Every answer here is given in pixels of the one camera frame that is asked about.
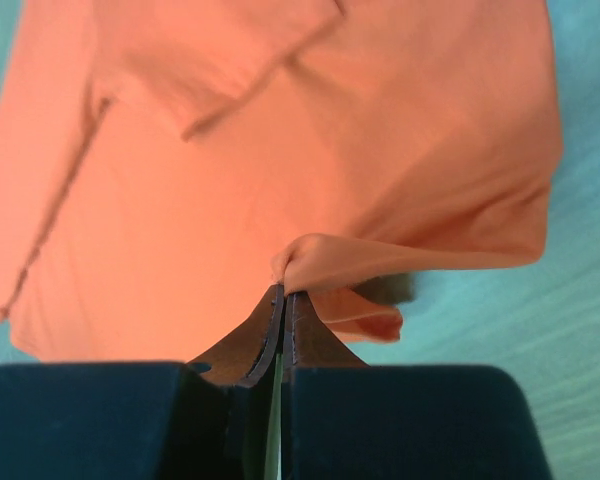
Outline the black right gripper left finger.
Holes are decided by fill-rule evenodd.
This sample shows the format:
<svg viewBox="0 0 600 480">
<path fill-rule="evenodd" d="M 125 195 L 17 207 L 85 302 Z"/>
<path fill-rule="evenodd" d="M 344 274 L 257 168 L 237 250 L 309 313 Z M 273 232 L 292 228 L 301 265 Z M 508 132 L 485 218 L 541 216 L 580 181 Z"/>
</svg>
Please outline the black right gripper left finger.
<svg viewBox="0 0 600 480">
<path fill-rule="evenodd" d="M 174 361 L 0 365 L 0 479 L 277 479 L 280 286 Z"/>
</svg>

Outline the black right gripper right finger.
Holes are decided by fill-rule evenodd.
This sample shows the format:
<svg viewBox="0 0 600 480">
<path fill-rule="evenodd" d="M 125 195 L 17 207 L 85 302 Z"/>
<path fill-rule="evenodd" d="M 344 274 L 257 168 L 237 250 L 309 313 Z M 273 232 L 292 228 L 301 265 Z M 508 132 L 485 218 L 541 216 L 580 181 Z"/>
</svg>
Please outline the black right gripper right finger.
<svg viewBox="0 0 600 480">
<path fill-rule="evenodd" d="M 370 366 L 304 293 L 285 306 L 286 479 L 548 479 L 526 397 L 489 365 Z"/>
</svg>

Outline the orange t shirt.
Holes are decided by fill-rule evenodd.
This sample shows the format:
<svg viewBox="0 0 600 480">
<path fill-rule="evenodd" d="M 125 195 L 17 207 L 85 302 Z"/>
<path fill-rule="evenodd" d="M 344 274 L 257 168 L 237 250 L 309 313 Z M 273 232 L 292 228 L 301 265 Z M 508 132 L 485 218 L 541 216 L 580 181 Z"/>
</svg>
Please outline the orange t shirt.
<svg viewBox="0 0 600 480">
<path fill-rule="evenodd" d="M 281 284 L 537 261 L 562 151 L 543 1 L 27 1 L 0 97 L 0 323 L 186 361 Z"/>
</svg>

